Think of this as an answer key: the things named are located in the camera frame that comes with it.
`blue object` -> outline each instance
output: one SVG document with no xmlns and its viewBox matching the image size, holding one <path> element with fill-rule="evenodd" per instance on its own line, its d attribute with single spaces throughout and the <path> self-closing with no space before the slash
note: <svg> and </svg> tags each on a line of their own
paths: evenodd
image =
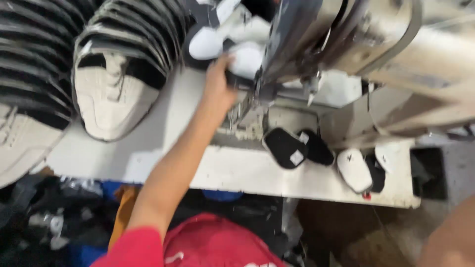
<svg viewBox="0 0 475 267">
<path fill-rule="evenodd" d="M 240 199 L 244 192 L 227 192 L 227 191 L 213 191 L 213 190 L 202 190 L 203 195 L 207 199 L 216 200 L 220 202 L 231 202 Z"/>
</svg>

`red shirt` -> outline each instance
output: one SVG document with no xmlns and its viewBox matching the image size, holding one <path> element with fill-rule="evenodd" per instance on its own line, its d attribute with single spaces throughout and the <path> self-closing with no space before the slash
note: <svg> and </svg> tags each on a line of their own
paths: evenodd
<svg viewBox="0 0 475 267">
<path fill-rule="evenodd" d="M 203 213 L 160 234 L 144 227 L 126 232 L 92 267 L 285 267 L 249 230 Z"/>
</svg>

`person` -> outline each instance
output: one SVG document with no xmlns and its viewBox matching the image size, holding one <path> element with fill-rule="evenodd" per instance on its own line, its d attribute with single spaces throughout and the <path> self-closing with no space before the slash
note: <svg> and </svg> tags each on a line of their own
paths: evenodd
<svg viewBox="0 0 475 267">
<path fill-rule="evenodd" d="M 147 178 L 125 233 L 93 267 L 286 267 L 255 234 L 212 214 L 192 217 L 167 232 L 206 147 L 236 101 L 237 91 L 225 77 L 232 60 L 223 55 L 210 66 L 194 116 Z"/>
</svg>

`white label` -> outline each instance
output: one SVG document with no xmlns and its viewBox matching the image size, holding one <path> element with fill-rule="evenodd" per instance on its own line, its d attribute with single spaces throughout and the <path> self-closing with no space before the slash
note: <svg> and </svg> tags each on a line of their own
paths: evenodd
<svg viewBox="0 0 475 267">
<path fill-rule="evenodd" d="M 309 139 L 310 137 L 306 133 L 302 133 L 299 138 L 300 142 L 304 144 L 307 144 Z"/>
<path fill-rule="evenodd" d="M 220 24 L 222 24 L 229 18 L 229 16 L 231 16 L 234 9 L 236 9 L 240 2 L 241 0 L 223 0 L 221 3 L 219 3 L 218 7 L 216 8 L 216 15 L 218 16 Z"/>
<path fill-rule="evenodd" d="M 304 155 L 302 155 L 298 150 L 290 156 L 290 161 L 292 161 L 295 166 L 299 165 L 302 160 L 304 160 Z"/>
</svg>

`stack of shoe uppers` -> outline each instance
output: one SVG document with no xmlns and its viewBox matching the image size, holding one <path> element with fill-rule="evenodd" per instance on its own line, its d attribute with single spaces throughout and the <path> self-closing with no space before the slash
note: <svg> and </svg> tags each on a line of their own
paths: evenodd
<svg viewBox="0 0 475 267">
<path fill-rule="evenodd" d="M 190 26 L 179 0 L 107 0 L 74 47 L 73 97 L 87 133 L 116 141 L 149 112 Z"/>
<path fill-rule="evenodd" d="M 74 116 L 74 38 L 102 0 L 0 1 L 0 187 L 41 161 Z"/>
</svg>

